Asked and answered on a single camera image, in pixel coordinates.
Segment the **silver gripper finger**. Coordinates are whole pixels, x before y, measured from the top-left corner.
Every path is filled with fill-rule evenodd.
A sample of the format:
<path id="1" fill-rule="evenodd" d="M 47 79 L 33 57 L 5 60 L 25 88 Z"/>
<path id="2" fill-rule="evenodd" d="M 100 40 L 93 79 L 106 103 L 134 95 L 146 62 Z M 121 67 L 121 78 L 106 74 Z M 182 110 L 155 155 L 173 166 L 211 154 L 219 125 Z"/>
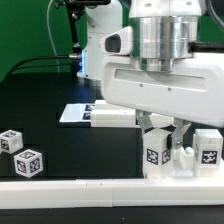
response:
<path id="1" fill-rule="evenodd" d="M 153 127 L 150 115 L 150 112 L 140 110 L 136 111 L 136 119 L 141 127 L 143 134 L 145 134 L 149 129 Z"/>
<path id="2" fill-rule="evenodd" d="M 174 131 L 167 137 L 167 146 L 169 149 L 179 149 L 183 145 L 183 137 L 187 132 L 191 122 L 183 119 L 174 120 Z"/>

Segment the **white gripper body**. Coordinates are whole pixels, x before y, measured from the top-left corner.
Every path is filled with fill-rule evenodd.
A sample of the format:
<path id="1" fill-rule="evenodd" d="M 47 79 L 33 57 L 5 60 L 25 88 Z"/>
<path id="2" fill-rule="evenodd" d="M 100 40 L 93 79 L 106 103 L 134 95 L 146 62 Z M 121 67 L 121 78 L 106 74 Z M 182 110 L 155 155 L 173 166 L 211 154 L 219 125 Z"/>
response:
<path id="1" fill-rule="evenodd" d="M 197 53 L 176 60 L 173 71 L 148 72 L 126 56 L 102 63 L 101 92 L 115 105 L 224 127 L 224 55 Z"/>

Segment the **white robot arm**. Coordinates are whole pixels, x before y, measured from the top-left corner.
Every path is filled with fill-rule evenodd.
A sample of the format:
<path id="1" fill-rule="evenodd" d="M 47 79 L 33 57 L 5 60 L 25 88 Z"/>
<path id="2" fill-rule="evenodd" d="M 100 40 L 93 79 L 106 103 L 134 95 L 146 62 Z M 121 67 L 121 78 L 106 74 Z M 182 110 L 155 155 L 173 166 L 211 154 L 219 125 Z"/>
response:
<path id="1" fill-rule="evenodd" d="M 145 130 L 151 113 L 172 117 L 176 148 L 192 122 L 224 127 L 224 46 L 197 41 L 211 0 L 131 0 L 126 27 L 109 2 L 87 5 L 84 68 L 103 98 L 137 109 Z"/>

